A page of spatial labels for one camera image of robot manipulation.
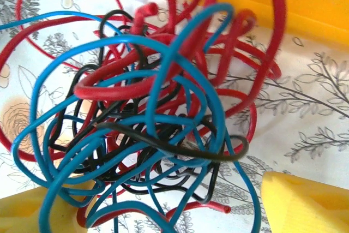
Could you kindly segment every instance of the wire bundle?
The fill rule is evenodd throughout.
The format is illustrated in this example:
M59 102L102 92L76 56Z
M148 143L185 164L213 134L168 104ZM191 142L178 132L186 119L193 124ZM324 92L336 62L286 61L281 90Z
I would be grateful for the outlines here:
M20 20L22 0L18 0L18 21L0 26L0 30L13 26L21 26L22 29L1 52L0 68L24 38L41 53L54 59L34 85L30 125L13 143L0 131L0 140L7 149L11 149L16 165L33 182L49 189L40 210L41 232L51 232L49 214L57 195L79 207L77 221L81 226L89 228L114 219L115 232L117 216L125 212L146 214L164 232L175 232L173 226L184 210L209 206L229 213L229 207L210 201L222 161L234 162L246 183L255 209L252 232L259 232L260 203L253 185L237 160L246 154L248 143L253 137L256 128L256 106L253 101L264 79L277 79L281 75L274 57L284 33L285 0L273 0L274 32L266 53L238 40L255 25L253 12L242 10L235 15L230 4L204 0L203 10L191 17L190 13L199 1L185 4L184 11L177 15L176 0L169 0L169 21L164 27L157 28L145 23L146 17L157 14L155 3L140 7L134 18L123 11L120 1L116 0L119 9L105 16L56 11ZM212 15L217 12L225 12L226 19L215 33L206 33ZM38 22L27 28L22 26L56 15L70 16ZM175 26L184 19L188 23L176 35ZM29 39L31 33L40 29L82 20L100 22L97 31L100 40L72 48L59 57L52 57ZM123 25L116 27L108 21L122 21ZM115 36L105 36L104 26L111 27ZM225 29L228 29L228 33L222 34ZM213 48L215 44L223 44L224 48ZM76 68L77 73L66 99L37 118L39 92L49 75L61 64L75 68L67 63L70 57L97 48L100 49L98 64ZM260 62L255 62L246 53ZM153 54L160 54L160 57L150 62L149 56ZM213 79L208 78L206 54L221 56L219 74ZM257 70L249 94L218 87L224 81L232 58ZM239 98L241 102L224 112L219 95ZM86 118L81 119L78 115L84 100L91 100L92 104ZM67 115L66 108L72 104L75 105L74 114ZM185 106L186 112L180 112L180 106ZM225 118L246 107L249 107L251 116L246 138L229 135ZM206 115L207 109L211 111L210 115ZM52 120L40 148L36 128L49 119ZM74 138L68 145L61 146L56 144L56 140L64 121L72 121ZM19 149L21 141L28 134L34 154ZM184 147L182 144L185 138L195 140L198 148ZM241 145L233 148L231 139L240 140ZM132 166L125 165L123 161L134 153L137 154L137 161ZM61 162L55 167L53 161L57 159ZM32 174L21 160L36 161L44 179ZM162 165L164 161L172 163L172 166L165 169ZM195 190L210 172L208 193L202 198ZM95 186L90 190L63 187L63 184L80 184L89 180L95 180ZM176 184L166 184L168 180ZM189 182L191 185L186 188L184 184ZM156 193L171 190L184 192L184 196L177 208L165 214ZM117 203L117 195L125 191L149 194L156 209L139 201ZM78 202L72 195L86 197ZM87 206L96 195L98 199L85 217ZM113 205L98 209L109 197L113 198ZM190 198L195 199L195 202L188 203Z

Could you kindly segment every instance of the wire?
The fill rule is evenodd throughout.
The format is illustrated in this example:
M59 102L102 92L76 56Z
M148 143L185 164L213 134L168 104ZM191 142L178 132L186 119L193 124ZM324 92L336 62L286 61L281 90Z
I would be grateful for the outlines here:
M19 0L16 6L18 19L20 19L21 1ZM146 214L165 232L174 232L173 226L184 210L208 205L227 213L230 211L229 207L210 202L221 161L233 161L244 180L254 204L255 218L252 232L259 231L261 226L259 199L251 181L236 160L246 154L248 143L255 132L257 116L253 100L264 79L269 77L275 80L281 75L274 57L285 28L285 0L273 0L274 31L265 53L238 40L238 37L250 31L256 22L255 15L251 11L242 10L234 15L233 8L229 4L216 4L216 0L203 0L204 9L191 18L190 13L199 1L193 0L190 4L185 4L184 11L177 15L176 0L168 0L169 22L162 28L145 23L147 16L158 12L155 3L141 6L134 19L122 11L120 5L121 10L114 10L106 16L59 11L0 26L1 30L49 16L75 15L40 21L28 28L22 28L23 30L12 38L0 53L1 69L13 49L32 32L49 26L88 19L101 22L97 33L100 40L70 49L55 58L39 75L33 87L29 125L13 141L11 151L15 164L34 183L49 189L40 210L41 232L50 232L49 214L56 195L79 208L77 220L81 226L90 227L113 219L115 232L118 230L117 216L125 212ZM227 12L227 18L216 32L207 33L212 15L219 11ZM188 20L188 24L175 35L177 23L184 19ZM123 21L124 25L116 28L107 20ZM231 21L232 26L228 34L223 35L223 30ZM104 36L105 23L119 35L111 38ZM46 54L30 39L28 40L38 51ZM212 48L214 44L222 44L223 48ZM118 45L123 45L121 51L117 50ZM104 47L110 49L105 57ZM127 52L124 52L125 47L129 48ZM98 65L87 65L77 69L65 100L37 118L39 91L49 75L60 64L67 64L66 61L70 57L96 48L100 48ZM160 57L149 63L148 56L157 52ZM221 58L219 74L209 80L205 55L210 53L218 54ZM256 79L248 94L215 88L223 82L235 58L257 70ZM235 97L241 102L224 112L219 95ZM84 119L78 118L81 104L85 99L92 100L91 107ZM66 108L73 103L76 103L73 115L66 115ZM186 114L179 113L178 109L182 105L186 106ZM225 118L241 112L246 107L249 107L250 111L246 138L229 135ZM207 108L211 111L210 116L205 115ZM66 146L61 146L56 144L56 140L60 136L65 120L73 122L74 138ZM45 121L49 121L49 125L41 150L36 128ZM79 130L77 123L82 123ZM34 154L19 150L20 142L29 134ZM201 138L204 135L207 135L205 142ZM197 148L185 147L183 144L186 138L194 140ZM242 143L233 149L231 139L240 139ZM0 130L0 142L7 149L11 147L11 142L2 130ZM224 146L227 147L226 152L223 152ZM137 160L132 165L126 166L123 163L124 159L134 153L137 154ZM43 178L32 174L21 159L37 161ZM58 167L53 164L56 159L61 159ZM172 167L164 169L161 166L164 161L172 163ZM202 198L195 191L210 172L212 174L208 192ZM82 176L70 177L72 173ZM163 183L164 179L173 180L175 184L166 185ZM79 184L88 180L95 180L92 189L77 190L63 187L63 184ZM184 187L183 185L189 181L192 183ZM120 186L123 189L116 193L116 189ZM135 187L147 187L147 190L138 190ZM177 208L165 214L156 194L169 190L179 190L184 195ZM139 201L117 202L116 196L125 191L133 194L150 194L158 211ZM79 202L72 197L73 195L86 197ZM94 195L98 195L99 198L85 217ZM113 204L99 209L101 203L110 197L113 198ZM197 202L188 203L190 197Z

